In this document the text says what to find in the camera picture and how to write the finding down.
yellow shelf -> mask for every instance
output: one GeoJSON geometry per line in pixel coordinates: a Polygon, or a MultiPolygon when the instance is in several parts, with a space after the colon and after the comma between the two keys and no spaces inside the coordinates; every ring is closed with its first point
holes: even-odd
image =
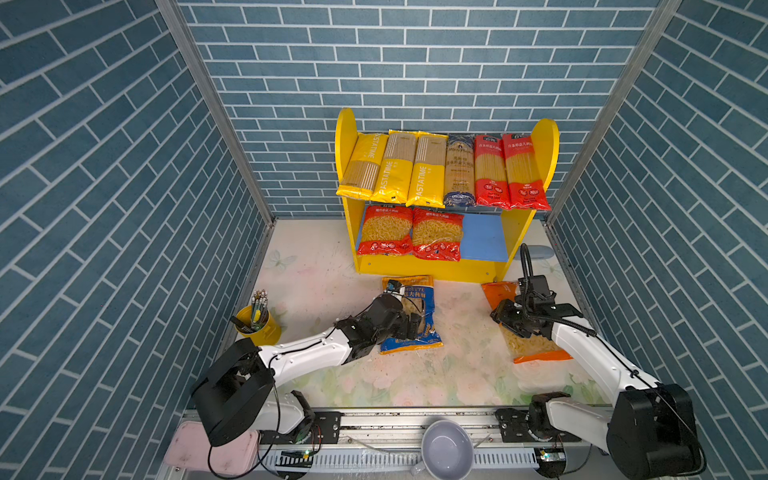
{"type": "MultiPolygon", "coordinates": [[[[343,178],[346,166],[352,156],[355,142],[357,142],[357,134],[355,114],[351,108],[344,108],[339,113],[339,120],[336,122],[336,172],[339,175],[339,181],[343,178]]],[[[536,164],[541,177],[544,178],[544,188],[546,189],[549,188],[554,176],[554,169],[558,164],[558,152],[560,151],[558,125],[547,118],[539,121],[531,133],[531,139],[536,151],[536,164]]],[[[506,262],[467,259],[459,262],[445,262],[421,260],[413,255],[403,257],[358,255],[356,241],[365,214],[366,202],[346,197],[343,197],[342,201],[346,228],[349,234],[349,245],[352,248],[355,270],[358,273],[383,276],[432,275],[437,280],[455,282],[487,283],[503,280],[512,258],[517,253],[525,232],[528,231],[533,216],[536,214],[535,210],[506,210],[502,212],[502,229],[504,230],[508,254],[506,262]]]]}

red pasta package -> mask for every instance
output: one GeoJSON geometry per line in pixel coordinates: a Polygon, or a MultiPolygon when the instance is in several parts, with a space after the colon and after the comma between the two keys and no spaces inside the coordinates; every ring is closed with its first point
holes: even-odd
{"type": "Polygon", "coordinates": [[[462,259],[464,216],[416,208],[413,211],[413,254],[424,260],[462,259]]]}
{"type": "Polygon", "coordinates": [[[544,181],[538,173],[530,137],[506,134],[502,138],[509,182],[509,206],[523,210],[552,210],[544,181]]]}
{"type": "Polygon", "coordinates": [[[509,210],[502,141],[496,137],[475,137],[475,199],[477,205],[509,210]]]}
{"type": "Polygon", "coordinates": [[[371,205],[362,222],[358,255],[408,255],[413,252],[413,211],[408,207],[371,205]]]}

macaroni bag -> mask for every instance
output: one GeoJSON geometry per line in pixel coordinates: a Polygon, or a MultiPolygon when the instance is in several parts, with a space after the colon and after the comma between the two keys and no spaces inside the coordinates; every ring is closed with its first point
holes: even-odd
{"type": "Polygon", "coordinates": [[[408,131],[389,131],[379,178],[371,200],[384,204],[404,204],[408,200],[416,141],[419,135],[408,131]]]}
{"type": "Polygon", "coordinates": [[[416,147],[406,206],[445,208],[445,149],[448,135],[423,134],[416,147]]]}
{"type": "Polygon", "coordinates": [[[552,210],[547,202],[544,181],[538,173],[530,137],[506,134],[502,138],[509,182],[511,208],[552,210]]]}
{"type": "Polygon", "coordinates": [[[509,185],[502,141],[496,137],[475,137],[475,199],[477,205],[509,210],[509,185]]]}
{"type": "Polygon", "coordinates": [[[355,149],[336,195],[368,200],[373,194],[384,157],[387,134],[357,134],[355,149]]]}
{"type": "Polygon", "coordinates": [[[413,210],[408,207],[371,205],[362,222],[358,255],[407,255],[413,251],[411,225],[413,210]]]}
{"type": "Polygon", "coordinates": [[[435,312],[435,288],[430,275],[404,276],[382,278],[382,288],[387,291],[387,283],[397,280],[405,286],[405,293],[397,295],[402,302],[402,309],[406,313],[418,313],[421,317],[419,334],[413,340],[398,340],[388,338],[382,342],[381,353],[393,353],[403,350],[433,349],[442,346],[442,339],[435,331],[435,321],[432,314],[435,312]]]}
{"type": "Polygon", "coordinates": [[[462,259],[464,216],[413,209],[413,254],[423,260],[462,259]]]}

floral tablecloth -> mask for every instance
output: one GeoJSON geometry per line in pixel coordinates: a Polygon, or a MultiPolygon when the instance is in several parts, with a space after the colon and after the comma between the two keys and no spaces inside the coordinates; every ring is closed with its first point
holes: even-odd
{"type": "MultiPolygon", "coordinates": [[[[549,245],[538,221],[529,245],[549,245]]],[[[575,300],[555,257],[534,260],[559,302],[575,300]]],[[[507,280],[521,276],[516,263],[507,280]]],[[[381,277],[355,272],[344,220],[278,220],[257,287],[269,292],[281,342],[322,332],[336,318],[358,313],[380,293],[381,277]]],[[[527,405],[531,395],[562,390],[580,401],[604,403],[599,388],[574,361],[515,365],[482,289],[435,282],[435,328],[443,347],[371,355],[299,377],[300,390],[322,407],[527,405]]]]}

yellow pen holder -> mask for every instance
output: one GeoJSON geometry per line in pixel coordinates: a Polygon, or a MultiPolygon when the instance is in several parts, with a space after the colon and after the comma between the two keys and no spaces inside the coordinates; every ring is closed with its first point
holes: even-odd
{"type": "MultiPolygon", "coordinates": [[[[245,307],[240,312],[237,312],[236,317],[239,321],[247,325],[250,323],[250,312],[251,305],[245,307]]],[[[270,312],[270,318],[266,321],[266,325],[258,332],[243,333],[240,329],[237,329],[237,332],[245,338],[250,339],[255,346],[262,346],[276,344],[277,341],[280,340],[280,335],[283,333],[283,330],[280,328],[280,325],[277,324],[277,321],[275,321],[275,318],[270,312]]]]}

